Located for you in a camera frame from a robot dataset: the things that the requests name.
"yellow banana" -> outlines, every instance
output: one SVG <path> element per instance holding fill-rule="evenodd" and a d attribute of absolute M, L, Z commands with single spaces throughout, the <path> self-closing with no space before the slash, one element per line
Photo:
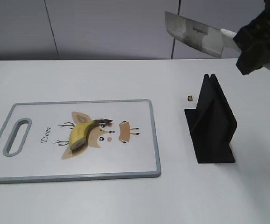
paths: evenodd
<path fill-rule="evenodd" d="M 79 147 L 81 147 L 82 145 L 87 144 L 88 136 L 91 130 L 99 126 L 100 123 L 105 123 L 106 125 L 108 125 L 111 122 L 112 120 L 101 119 L 101 120 L 93 120 L 90 122 L 77 124 L 73 128 L 69 136 L 70 150 L 74 151 L 78 149 Z"/>

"gray wall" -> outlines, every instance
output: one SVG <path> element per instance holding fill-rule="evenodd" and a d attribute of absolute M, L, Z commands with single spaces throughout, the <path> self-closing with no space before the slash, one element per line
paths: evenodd
<path fill-rule="evenodd" d="M 168 59 L 178 0 L 46 0 L 60 59 Z"/>
<path fill-rule="evenodd" d="M 44 1 L 0 0 L 0 60 L 57 58 Z"/>
<path fill-rule="evenodd" d="M 264 10 L 263 0 L 182 0 L 180 15 L 216 28 L 237 32 Z M 222 57 L 238 57 L 239 53 L 225 49 Z M 173 59 L 213 58 L 181 42 L 175 42 Z"/>
<path fill-rule="evenodd" d="M 176 13 L 178 2 L 46 0 L 46 9 L 44 0 L 0 0 L 0 60 L 169 59 L 164 11 Z M 182 0 L 180 15 L 238 31 L 263 8 L 263 0 Z M 210 57 L 175 43 L 175 59 Z"/>

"cleaver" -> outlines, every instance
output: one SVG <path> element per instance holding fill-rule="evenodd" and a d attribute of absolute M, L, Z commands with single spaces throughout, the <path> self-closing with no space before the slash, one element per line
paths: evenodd
<path fill-rule="evenodd" d="M 224 47 L 241 50 L 233 41 L 236 32 L 217 29 L 180 15 L 165 12 L 167 32 L 176 40 L 211 55 L 221 58 Z"/>

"black stand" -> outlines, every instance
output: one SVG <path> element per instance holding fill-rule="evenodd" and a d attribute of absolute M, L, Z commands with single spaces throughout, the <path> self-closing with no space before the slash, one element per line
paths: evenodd
<path fill-rule="evenodd" d="M 198 163 L 233 163 L 236 120 L 215 74 L 204 75 L 196 109 L 185 109 Z"/>

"cutting board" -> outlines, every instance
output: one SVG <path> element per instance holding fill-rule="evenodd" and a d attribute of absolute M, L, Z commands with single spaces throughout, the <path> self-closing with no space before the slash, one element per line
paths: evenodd
<path fill-rule="evenodd" d="M 87 146 L 70 151 L 72 128 L 94 119 L 113 122 L 94 128 Z M 19 103 L 13 105 L 0 131 L 0 183 L 160 174 L 150 100 Z"/>

